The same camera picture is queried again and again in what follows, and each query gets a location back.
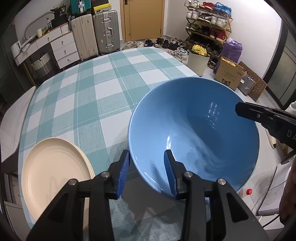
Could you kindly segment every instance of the beige plate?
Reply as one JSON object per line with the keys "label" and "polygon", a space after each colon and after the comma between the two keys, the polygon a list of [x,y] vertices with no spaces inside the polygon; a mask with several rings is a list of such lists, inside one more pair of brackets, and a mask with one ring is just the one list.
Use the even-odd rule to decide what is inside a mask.
{"label": "beige plate", "polygon": [[[94,170],[82,150],[61,138],[37,143],[22,168],[22,191],[26,205],[37,220],[65,183],[94,178]],[[85,200],[83,227],[88,225],[89,199]]]}

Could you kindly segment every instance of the red sneaker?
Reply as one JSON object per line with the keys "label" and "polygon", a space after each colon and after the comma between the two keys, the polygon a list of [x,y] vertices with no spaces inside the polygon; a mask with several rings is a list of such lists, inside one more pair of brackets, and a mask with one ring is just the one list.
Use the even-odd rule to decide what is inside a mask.
{"label": "red sneaker", "polygon": [[211,2],[204,2],[203,5],[200,5],[200,7],[213,10],[214,4]]}
{"label": "red sneaker", "polygon": [[215,28],[211,28],[210,37],[211,37],[212,39],[215,39],[216,36],[217,36],[217,32],[216,32],[216,30],[217,30],[217,29],[215,29]]}
{"label": "red sneaker", "polygon": [[216,39],[220,42],[223,42],[226,38],[225,32],[219,29],[216,29],[216,32],[217,32]]}

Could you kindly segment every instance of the red bottle cap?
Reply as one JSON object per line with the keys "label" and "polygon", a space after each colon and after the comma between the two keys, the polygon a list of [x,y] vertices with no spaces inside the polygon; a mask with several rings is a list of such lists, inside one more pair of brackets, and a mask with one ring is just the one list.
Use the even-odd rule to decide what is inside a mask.
{"label": "red bottle cap", "polygon": [[250,188],[250,189],[247,189],[247,195],[251,195],[252,194],[252,189]]}

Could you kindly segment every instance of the wooden door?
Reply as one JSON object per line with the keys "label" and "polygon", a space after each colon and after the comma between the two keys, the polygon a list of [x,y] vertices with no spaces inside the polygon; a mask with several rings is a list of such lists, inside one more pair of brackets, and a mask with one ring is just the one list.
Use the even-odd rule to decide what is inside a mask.
{"label": "wooden door", "polygon": [[121,0],[124,3],[126,41],[161,36],[164,0]]}

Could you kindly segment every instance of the plaid tablecloth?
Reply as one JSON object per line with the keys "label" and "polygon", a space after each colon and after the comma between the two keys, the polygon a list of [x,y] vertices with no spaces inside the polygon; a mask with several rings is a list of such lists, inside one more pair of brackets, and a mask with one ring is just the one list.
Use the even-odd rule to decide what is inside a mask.
{"label": "plaid tablecloth", "polygon": [[[128,148],[132,111],[158,84],[194,76],[185,65],[154,47],[101,56],[45,81],[29,106],[19,150],[19,187],[30,227],[31,216],[21,186],[23,161],[32,147],[48,137],[77,145],[88,157],[95,174],[108,169]],[[184,205],[152,190],[131,163],[128,181],[119,200],[110,201],[116,240],[178,240]]]}

